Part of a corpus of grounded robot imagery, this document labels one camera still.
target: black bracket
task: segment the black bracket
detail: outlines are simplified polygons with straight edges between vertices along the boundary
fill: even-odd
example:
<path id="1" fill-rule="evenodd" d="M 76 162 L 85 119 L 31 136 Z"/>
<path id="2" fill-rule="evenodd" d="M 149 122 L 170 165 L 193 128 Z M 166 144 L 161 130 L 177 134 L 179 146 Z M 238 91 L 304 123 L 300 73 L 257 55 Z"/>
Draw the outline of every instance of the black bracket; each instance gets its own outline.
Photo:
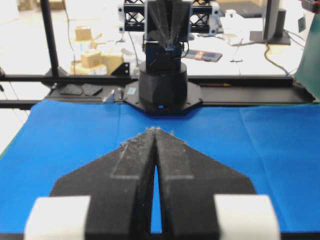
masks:
<path id="1" fill-rule="evenodd" d="M 144 112 L 155 115 L 185 114 L 203 102 L 201 88 L 192 82 L 187 83 L 187 98 L 183 105 L 166 107 L 151 105 L 139 97 L 139 81 L 128 84 L 124 89 L 123 100 Z"/>
<path id="2" fill-rule="evenodd" d="M 130 63 L 123 62 L 116 70 L 111 73 L 112 76 L 130 76 Z"/>

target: black pad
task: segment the black pad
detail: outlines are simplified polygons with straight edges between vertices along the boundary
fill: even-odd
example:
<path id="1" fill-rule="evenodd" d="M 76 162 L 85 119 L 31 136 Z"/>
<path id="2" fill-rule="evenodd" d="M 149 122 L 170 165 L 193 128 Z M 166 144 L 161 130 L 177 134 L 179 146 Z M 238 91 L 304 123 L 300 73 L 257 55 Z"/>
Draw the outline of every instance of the black pad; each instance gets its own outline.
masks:
<path id="1" fill-rule="evenodd" d="M 255 194 L 250 179 L 158 129 L 162 231 L 169 239 L 219 239 L 214 194 Z"/>
<path id="2" fill-rule="evenodd" d="M 152 211 L 153 142 L 147 130 L 55 183 L 51 197 L 91 196 L 86 239 L 141 239 Z"/>
<path id="3" fill-rule="evenodd" d="M 75 85 L 75 84 L 68 84 L 65 86 L 60 93 L 62 95 L 82 95 L 84 91 L 82 90 L 81 86 Z"/>
<path id="4" fill-rule="evenodd" d="M 94 96 L 102 91 L 102 86 L 96 86 L 96 85 L 86 83 L 82 85 L 82 89 L 85 95 Z"/>

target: cable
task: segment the cable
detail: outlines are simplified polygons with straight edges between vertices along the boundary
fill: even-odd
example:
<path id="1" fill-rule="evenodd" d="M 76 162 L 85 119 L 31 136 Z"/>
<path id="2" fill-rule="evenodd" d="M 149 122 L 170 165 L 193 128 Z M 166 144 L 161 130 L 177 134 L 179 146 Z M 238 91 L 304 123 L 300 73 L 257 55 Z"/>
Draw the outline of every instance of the cable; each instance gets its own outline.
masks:
<path id="1" fill-rule="evenodd" d="M 246 42 L 246 43 L 234 44 L 232 46 L 233 47 L 242 47 L 242 46 L 248 46 L 248 45 L 253 45 L 253 44 L 256 44 L 256 42 L 251 41 L 251 42 Z"/>
<path id="2" fill-rule="evenodd" d="M 304 38 L 301 37 L 300 35 L 292 32 L 292 31 L 286 30 L 286 29 L 284 29 L 284 31 L 287 32 L 287 33 L 293 34 L 293 35 L 295 35 L 296 37 L 298 37 L 299 39 L 301 39 L 302 41 L 306 42 L 306 40 L 304 40 Z"/>
<path id="3" fill-rule="evenodd" d="M 128 31 L 128 35 L 130 37 L 130 40 L 131 40 L 131 43 L 132 43 L 132 46 L 133 46 L 133 50 L 134 50 L 134 54 L 135 54 L 136 66 L 139 66 L 139 60 L 138 60 L 138 54 L 137 54 L 137 51 L 136 51 L 136 46 L 135 46 L 135 43 L 134 43 L 129 31 Z"/>
<path id="4" fill-rule="evenodd" d="M 238 65 L 238 62 L 237 62 L 237 61 L 235 61 L 235 64 L 236 64 L 236 66 L 238 67 L 239 75 L 241 76 L 241 75 L 242 75 L 242 73 L 241 73 L 241 71 L 240 71 L 240 67 L 239 67 L 239 65 Z"/>
<path id="5" fill-rule="evenodd" d="M 239 67 L 238 63 L 239 63 L 239 62 L 243 62 L 243 60 L 241 59 L 241 61 L 237 61 L 237 60 L 235 60 L 235 57 L 236 57 L 236 55 L 237 55 L 237 53 L 238 53 L 239 48 L 240 48 L 241 46 L 243 46 L 243 45 L 242 45 L 242 41 L 243 41 L 243 40 L 244 40 L 244 38 L 241 38 L 239 44 L 237 44 L 237 48 L 236 48 L 236 50 L 235 50 L 235 52 L 234 52 L 234 54 L 233 54 L 232 60 L 230 61 L 231 63 L 235 63 L 235 64 L 236 64 L 236 67 L 238 68 L 239 75 L 242 75 L 242 73 L 241 73 L 241 70 L 240 70 L 240 67 Z"/>
<path id="6" fill-rule="evenodd" d="M 272 65 L 278 67 L 279 69 L 283 70 L 285 72 L 285 75 L 288 76 L 289 75 L 289 72 L 283 67 L 283 66 L 280 66 L 279 64 L 275 63 L 274 61 L 272 61 L 270 58 L 267 57 L 267 53 L 269 52 L 270 50 L 270 46 L 269 44 L 267 43 L 266 44 L 266 51 L 264 52 L 264 58 L 269 62 L 271 63 Z"/>
<path id="7" fill-rule="evenodd" d="M 11 82 L 9 82 L 9 84 L 10 84 L 10 86 L 11 86 L 11 88 L 12 88 L 12 91 L 14 92 L 14 95 L 15 95 L 16 99 L 19 100 L 18 95 L 17 95 L 17 93 L 16 93 L 16 91 L 15 91 L 15 89 L 14 89 L 14 86 L 12 86 L 12 83 L 11 83 Z M 27 113 L 26 110 L 24 110 L 23 112 L 25 113 L 26 117 L 29 117 L 29 115 L 28 115 L 28 113 Z"/>
<path id="8" fill-rule="evenodd" d="M 188 46 L 188 50 L 186 51 L 185 55 L 184 55 L 184 56 L 175 57 L 175 58 L 173 58 L 173 59 L 183 59 L 183 58 L 185 58 L 185 57 L 188 55 L 189 50 L 190 50 L 189 42 L 187 41 L 186 44 L 187 44 L 187 46 Z"/>
<path id="9" fill-rule="evenodd" d="M 70 39 L 70 18 L 69 18 L 69 14 L 68 14 L 68 11 L 66 8 L 65 1 L 62 1 L 62 4 L 63 4 L 64 12 L 66 15 L 66 20 L 67 20 L 68 41 L 69 41 L 69 45 L 70 45 L 70 48 L 73 53 L 73 74 L 76 75 L 76 54 L 75 54 L 75 50 L 74 50 L 74 47 L 72 46 L 71 39 Z"/>
<path id="10" fill-rule="evenodd" d="M 305 48 L 305 46 L 303 46 L 300 42 L 296 41 L 293 37 L 291 37 L 288 32 L 286 32 L 286 31 L 284 31 L 284 32 L 285 32 L 285 34 L 288 35 L 288 37 L 289 37 L 293 42 L 295 42 L 296 44 L 298 44 L 298 45 L 299 45 L 300 47 L 302 47 L 303 49 Z"/>
<path id="11" fill-rule="evenodd" d="M 11 86 L 11 89 L 12 89 L 12 91 L 13 91 L 16 99 L 19 100 L 18 95 L 17 95 L 17 93 L 16 93 L 16 91 L 15 91 L 15 89 L 14 89 L 14 86 L 12 86 L 12 83 L 11 83 L 11 82 L 9 82 L 9 84 L 10 84 L 10 86 Z"/>
<path id="12" fill-rule="evenodd" d="M 2 93 L 3 93 L 4 97 L 5 97 L 5 99 L 6 99 L 6 100 L 9 100 L 8 97 L 7 97 L 7 95 L 5 94 L 5 92 L 2 91 Z M 24 124 L 24 122 L 21 120 L 21 118 L 18 116 L 18 114 L 16 113 L 16 111 L 15 111 L 13 108 L 12 108 L 12 111 L 13 111 L 14 115 L 16 116 L 16 118 L 19 120 L 19 122 L 22 123 L 22 124 Z"/>

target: black plastic part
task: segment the black plastic part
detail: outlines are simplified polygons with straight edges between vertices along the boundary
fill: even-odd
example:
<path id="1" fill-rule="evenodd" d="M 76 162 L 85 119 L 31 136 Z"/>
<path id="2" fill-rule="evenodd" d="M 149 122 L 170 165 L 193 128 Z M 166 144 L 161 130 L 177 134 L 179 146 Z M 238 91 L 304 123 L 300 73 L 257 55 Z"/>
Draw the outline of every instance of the black plastic part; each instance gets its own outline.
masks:
<path id="1" fill-rule="evenodd" d="M 91 196 L 85 239 L 141 239 L 150 228 L 153 146 L 147 130 L 55 183 L 51 197 Z"/>
<path id="2" fill-rule="evenodd" d="M 74 84 L 68 84 L 60 91 L 62 95 L 76 95 L 76 96 L 82 95 L 83 92 L 84 91 L 82 90 L 81 86 L 74 85 Z"/>
<path id="3" fill-rule="evenodd" d="M 187 94 L 188 75 L 184 63 L 175 71 L 150 71 L 145 63 L 140 65 L 139 97 L 142 101 L 172 108 L 183 105 Z"/>
<path id="4" fill-rule="evenodd" d="M 155 42 L 147 42 L 145 48 L 145 63 L 140 65 L 140 72 L 148 71 L 178 71 L 181 68 L 182 46 L 175 45 L 173 51 L 166 51 Z"/>
<path id="5" fill-rule="evenodd" d="M 187 98 L 183 105 L 168 107 L 165 105 L 153 105 L 141 100 L 139 97 L 139 82 L 128 84 L 124 89 L 123 100 L 148 114 L 154 115 L 170 115 L 170 114 L 185 114 L 189 110 L 202 104 L 201 88 L 191 82 L 187 83 Z"/>
<path id="6" fill-rule="evenodd" d="M 174 240 L 218 240 L 214 194 L 255 194 L 250 179 L 158 130 L 162 231 Z"/>
<path id="7" fill-rule="evenodd" d="M 82 85 L 82 90 L 84 95 L 86 96 L 94 96 L 102 91 L 102 86 L 92 85 L 92 84 L 84 84 Z"/>
<path id="8" fill-rule="evenodd" d="M 123 62 L 111 73 L 112 76 L 130 76 L 130 63 Z"/>

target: small cardboard box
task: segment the small cardboard box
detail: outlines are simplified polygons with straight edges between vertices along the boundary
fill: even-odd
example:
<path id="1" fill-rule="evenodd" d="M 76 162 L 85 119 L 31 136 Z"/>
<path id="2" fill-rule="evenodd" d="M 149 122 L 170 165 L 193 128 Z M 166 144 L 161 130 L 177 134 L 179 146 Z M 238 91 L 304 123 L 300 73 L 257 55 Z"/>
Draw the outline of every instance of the small cardboard box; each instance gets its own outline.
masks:
<path id="1" fill-rule="evenodd" d="M 107 68 L 103 64 L 87 68 L 83 67 L 81 62 L 76 61 L 71 63 L 70 72 L 76 75 L 107 75 Z"/>
<path id="2" fill-rule="evenodd" d="M 52 10 L 64 10 L 64 0 L 49 0 L 50 8 Z M 36 5 L 40 7 L 40 0 L 36 0 Z"/>
<path id="3" fill-rule="evenodd" d="M 123 56 L 102 54 L 102 64 L 106 66 L 108 75 L 111 75 L 123 62 Z"/>
<path id="4" fill-rule="evenodd" d="M 92 40 L 91 27 L 89 27 L 89 26 L 77 26 L 75 28 L 75 40 L 76 41 L 89 41 L 89 40 Z"/>
<path id="5" fill-rule="evenodd" d="M 36 0 L 19 0 L 19 7 L 20 11 L 23 10 L 32 10 L 37 7 Z"/>
<path id="6" fill-rule="evenodd" d="M 81 54 L 81 63 L 85 68 L 93 68 L 102 63 L 101 51 L 88 49 Z"/>

